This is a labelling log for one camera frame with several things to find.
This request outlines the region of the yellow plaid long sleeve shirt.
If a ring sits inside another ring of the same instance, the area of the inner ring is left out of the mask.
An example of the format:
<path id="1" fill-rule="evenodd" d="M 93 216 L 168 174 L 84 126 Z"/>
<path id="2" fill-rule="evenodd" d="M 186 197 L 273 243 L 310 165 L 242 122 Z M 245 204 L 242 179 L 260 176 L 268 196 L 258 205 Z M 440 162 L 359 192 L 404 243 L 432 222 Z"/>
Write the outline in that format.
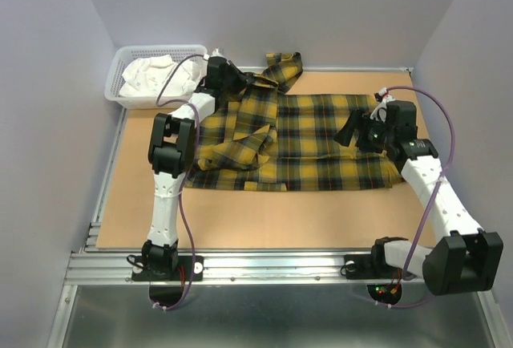
<path id="1" fill-rule="evenodd" d="M 200 126 L 189 188 L 254 192 L 356 191 L 402 182 L 383 155 L 334 141 L 351 111 L 371 111 L 369 95 L 292 95 L 301 54 L 269 53 L 267 68 Z"/>

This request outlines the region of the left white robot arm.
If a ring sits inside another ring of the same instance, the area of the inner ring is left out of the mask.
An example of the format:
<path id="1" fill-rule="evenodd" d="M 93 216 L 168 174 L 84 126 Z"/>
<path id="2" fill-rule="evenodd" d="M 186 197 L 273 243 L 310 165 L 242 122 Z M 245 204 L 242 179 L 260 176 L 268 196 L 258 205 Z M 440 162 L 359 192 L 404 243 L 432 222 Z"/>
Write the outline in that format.
<path id="1" fill-rule="evenodd" d="M 184 277 L 179 262 L 177 217 L 181 193 L 199 146 L 200 123 L 213 115 L 230 95 L 243 91 L 250 78 L 222 55 L 205 55 L 206 75 L 191 97 L 158 102 L 180 106 L 155 116 L 148 162 L 154 181 L 151 226 L 140 255 L 129 255 L 133 281 L 171 281 Z"/>

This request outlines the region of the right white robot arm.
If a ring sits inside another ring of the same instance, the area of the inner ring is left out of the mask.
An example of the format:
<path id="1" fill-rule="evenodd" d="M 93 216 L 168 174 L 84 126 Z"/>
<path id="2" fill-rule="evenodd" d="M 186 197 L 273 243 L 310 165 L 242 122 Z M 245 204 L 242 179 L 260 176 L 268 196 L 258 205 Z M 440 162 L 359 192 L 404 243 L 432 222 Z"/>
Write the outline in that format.
<path id="1" fill-rule="evenodd" d="M 485 231 L 464 208 L 434 145 L 418 138 L 416 119 L 413 103 L 382 101 L 372 112 L 350 112 L 334 139 L 342 146 L 355 140 L 359 150 L 387 155 L 424 208 L 421 222 L 431 222 L 436 244 L 430 249 L 417 239 L 377 239 L 370 253 L 349 257 L 345 275 L 351 280 L 378 279 L 399 269 L 424 280 L 434 296 L 487 291 L 495 281 L 503 240 Z"/>

